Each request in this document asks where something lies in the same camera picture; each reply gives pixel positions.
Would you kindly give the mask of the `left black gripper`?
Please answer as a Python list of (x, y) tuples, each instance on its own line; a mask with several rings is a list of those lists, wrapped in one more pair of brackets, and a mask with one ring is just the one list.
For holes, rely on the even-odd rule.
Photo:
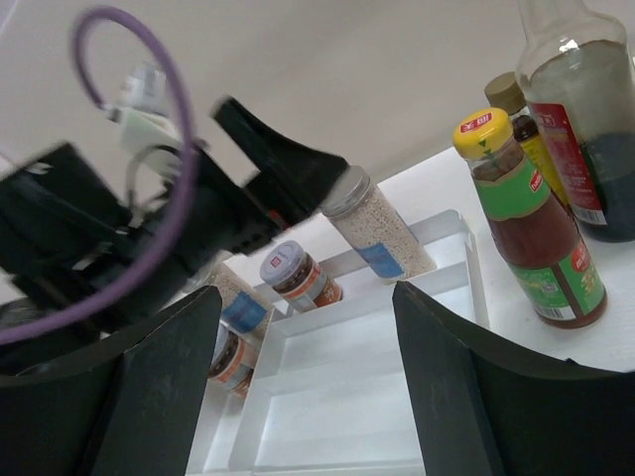
[[(254, 251), (274, 236), (261, 198), (269, 168), (239, 185), (209, 155), (199, 164), (185, 227), (155, 272), (90, 318), (4, 344), (3, 366), (37, 365), (150, 316), (220, 252)], [(114, 282), (147, 249), (164, 214), (137, 216), (69, 143), (4, 177), (1, 268), (22, 297), (2, 306), (2, 328), (39, 322)]]

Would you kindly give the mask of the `white peppercorn jar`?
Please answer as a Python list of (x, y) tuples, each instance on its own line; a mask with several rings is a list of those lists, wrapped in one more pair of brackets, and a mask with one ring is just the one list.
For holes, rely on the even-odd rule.
[(208, 282), (219, 290), (221, 320), (248, 342), (260, 346), (274, 306), (222, 262), (213, 266)]
[(360, 166), (350, 167), (338, 180), (320, 211), (386, 282), (407, 280), (437, 268), (393, 204)]

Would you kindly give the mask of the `small brown cap bottle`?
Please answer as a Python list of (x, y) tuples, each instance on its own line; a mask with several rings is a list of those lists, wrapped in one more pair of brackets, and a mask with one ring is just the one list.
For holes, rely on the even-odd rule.
[(565, 188), (534, 120), (513, 71), (502, 73), (484, 87), (491, 107), (504, 110), (510, 117), (514, 137), (546, 180), (559, 201), (571, 211)]

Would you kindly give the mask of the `yellow cap chili bottle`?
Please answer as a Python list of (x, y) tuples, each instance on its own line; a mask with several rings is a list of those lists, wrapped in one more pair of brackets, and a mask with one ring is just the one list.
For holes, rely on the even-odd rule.
[(494, 244), (544, 322), (580, 328), (602, 317), (607, 291), (570, 212), (514, 137), (500, 108), (464, 118), (452, 143), (466, 161)]

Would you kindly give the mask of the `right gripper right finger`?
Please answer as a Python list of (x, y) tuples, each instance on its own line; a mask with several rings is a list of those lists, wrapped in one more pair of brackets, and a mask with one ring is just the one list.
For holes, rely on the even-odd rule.
[(392, 296), (430, 475), (630, 475), (634, 376), (559, 360), (409, 283)]

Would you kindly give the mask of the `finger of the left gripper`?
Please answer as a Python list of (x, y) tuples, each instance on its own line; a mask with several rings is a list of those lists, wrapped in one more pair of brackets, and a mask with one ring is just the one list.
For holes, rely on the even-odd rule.
[(246, 189), (284, 228), (312, 217), (349, 169), (344, 157), (282, 135), (231, 96), (212, 117), (259, 170)]

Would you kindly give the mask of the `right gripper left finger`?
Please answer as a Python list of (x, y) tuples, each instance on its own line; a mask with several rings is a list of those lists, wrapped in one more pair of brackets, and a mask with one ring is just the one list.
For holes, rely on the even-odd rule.
[(203, 287), (155, 316), (1, 379), (4, 475), (183, 475), (219, 325)]

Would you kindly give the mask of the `tall dark soy bottle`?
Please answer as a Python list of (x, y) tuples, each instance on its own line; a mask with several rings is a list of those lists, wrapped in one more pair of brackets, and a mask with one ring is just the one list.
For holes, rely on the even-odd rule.
[(521, 1), (523, 91), (586, 234), (634, 238), (634, 63), (625, 27), (582, 1)]

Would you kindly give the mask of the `orange label sauce jar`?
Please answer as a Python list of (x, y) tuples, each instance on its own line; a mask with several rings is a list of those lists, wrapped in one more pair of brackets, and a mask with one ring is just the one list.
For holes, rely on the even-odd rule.
[(297, 312), (343, 299), (341, 286), (294, 240), (277, 245), (264, 259), (259, 274)]
[(207, 379), (244, 399), (247, 397), (258, 357), (258, 349), (220, 324)]

